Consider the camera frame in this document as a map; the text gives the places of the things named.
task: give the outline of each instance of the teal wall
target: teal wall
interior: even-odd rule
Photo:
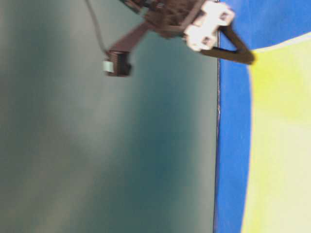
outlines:
[[[106,44],[141,19],[93,0]],[[106,77],[82,0],[0,2],[0,232],[212,232],[217,60],[149,33]]]

